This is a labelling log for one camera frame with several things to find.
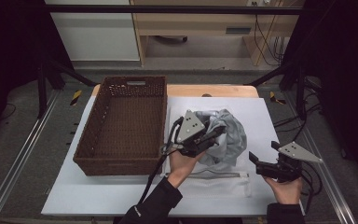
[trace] hand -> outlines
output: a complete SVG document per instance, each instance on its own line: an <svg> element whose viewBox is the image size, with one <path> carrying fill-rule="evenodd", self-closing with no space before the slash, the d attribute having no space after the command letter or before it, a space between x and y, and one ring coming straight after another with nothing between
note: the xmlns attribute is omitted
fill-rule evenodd
<svg viewBox="0 0 358 224"><path fill-rule="evenodd" d="M197 157L191 158L183 156L180 152L175 151L170 155L171 173L168 181L177 189L191 174L197 161L205 154L205 151Z"/></svg>
<svg viewBox="0 0 358 224"><path fill-rule="evenodd" d="M271 186L275 198L281 204L298 204L302 190L301 177L291 182L278 183L275 180L264 177L264 180Z"/></svg>

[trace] black jacket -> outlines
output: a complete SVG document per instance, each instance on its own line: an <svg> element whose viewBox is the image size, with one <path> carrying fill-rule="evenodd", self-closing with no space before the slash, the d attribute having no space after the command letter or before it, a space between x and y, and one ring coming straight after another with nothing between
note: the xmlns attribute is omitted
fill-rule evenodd
<svg viewBox="0 0 358 224"><path fill-rule="evenodd" d="M181 199L182 194L179 190L164 177L143 203L130 208L119 224L163 224L171 209ZM267 209L267 221L268 224L305 223L298 204L271 203Z"/></svg>

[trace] wicker basket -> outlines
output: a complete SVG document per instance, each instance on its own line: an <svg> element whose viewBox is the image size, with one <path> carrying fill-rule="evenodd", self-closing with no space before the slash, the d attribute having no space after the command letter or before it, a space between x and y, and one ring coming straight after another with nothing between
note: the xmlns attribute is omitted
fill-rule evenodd
<svg viewBox="0 0 358 224"><path fill-rule="evenodd" d="M165 77L107 77L74 156L86 175L149 175L159 159L167 110Z"/></svg>

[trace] black pole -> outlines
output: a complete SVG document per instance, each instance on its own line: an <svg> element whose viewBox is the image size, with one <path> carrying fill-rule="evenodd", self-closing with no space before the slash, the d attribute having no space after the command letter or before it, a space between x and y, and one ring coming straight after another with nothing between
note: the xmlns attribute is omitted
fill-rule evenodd
<svg viewBox="0 0 358 224"><path fill-rule="evenodd" d="M296 81L296 72L294 72L294 67L298 66L298 63L303 59L305 53L307 52L308 45L311 43L312 39L315 37L315 34L319 28L319 26L324 22L325 17L327 16L330 9L333 7L333 5L336 3L337 0L332 0L330 5L327 7L327 9L324 11L323 15L320 17L319 20L316 21L316 23L311 27L308 35L304 38L303 41L301 41L300 46L293 54L292 58L289 61L283 60L283 65L276 68L275 70L267 73L263 77L253 81L250 84L244 84L244 85L252 85L257 87L258 85L268 81L269 79L276 77L278 75L284 75L281 83L280 88L281 90L285 91L290 89L290 87L293 85L293 83Z"/></svg>
<svg viewBox="0 0 358 224"><path fill-rule="evenodd" d="M128 5L20 5L24 10L65 13L181 13L181 14L251 14L304 15L320 9L302 7L223 7L223 6L128 6Z"/></svg>
<svg viewBox="0 0 358 224"><path fill-rule="evenodd" d="M54 60L50 60L50 63L51 63L51 66L53 66L58 71L62 71L64 73L66 73L67 75L69 75L71 77L74 77L75 79L81 81L83 84L86 84L87 86L94 87L94 86L98 85L98 83L93 82L93 81L87 79L86 77L82 77L81 75L79 75L74 70L72 70L72 69L70 69L70 68L68 68L68 67L66 67L66 66L64 66L64 65L62 65L60 63L57 63Z"/></svg>

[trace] aluminum frame rail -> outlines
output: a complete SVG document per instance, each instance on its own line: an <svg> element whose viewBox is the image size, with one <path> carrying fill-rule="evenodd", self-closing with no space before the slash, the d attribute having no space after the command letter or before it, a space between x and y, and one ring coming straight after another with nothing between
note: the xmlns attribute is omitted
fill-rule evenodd
<svg viewBox="0 0 358 224"><path fill-rule="evenodd" d="M128 5L19 5L22 10L66 13L182 13L182 14L252 14L305 15L321 9L303 7L220 7L220 6L128 6Z"/></svg>
<svg viewBox="0 0 358 224"><path fill-rule="evenodd" d="M22 168L24 167L25 163L28 160L28 157L33 151L34 145L36 144L39 135L42 133L48 121L48 118L50 117L51 111L53 110L57 102L57 98L59 94L60 91L55 91L55 90L51 94L48 101L48 108L46 110L46 113L41 119L38 119L36 121L33 129L31 130L30 134L27 137L27 140L22 146L16 160L13 162L10 170L8 171L7 176L5 177L0 187L0 212L2 211L2 208L4 207L8 196L10 195L17 180L19 179Z"/></svg>
<svg viewBox="0 0 358 224"><path fill-rule="evenodd" d="M292 109L293 113L296 115L296 107L295 107L295 96L292 92L284 92L285 98ZM310 130L307 126L303 129L303 135L306 143L308 144L308 149L317 157L323 158L319 148L316 146L316 143L313 141L312 135L310 134ZM321 179L324 183L324 189L327 195L330 198L330 202L334 206L334 209L337 213L337 217L342 224L355 224L356 220L351 212L351 209L348 207L347 202L338 187L336 180L331 174L327 165L323 163L318 163L315 165L316 169L319 170Z"/></svg>

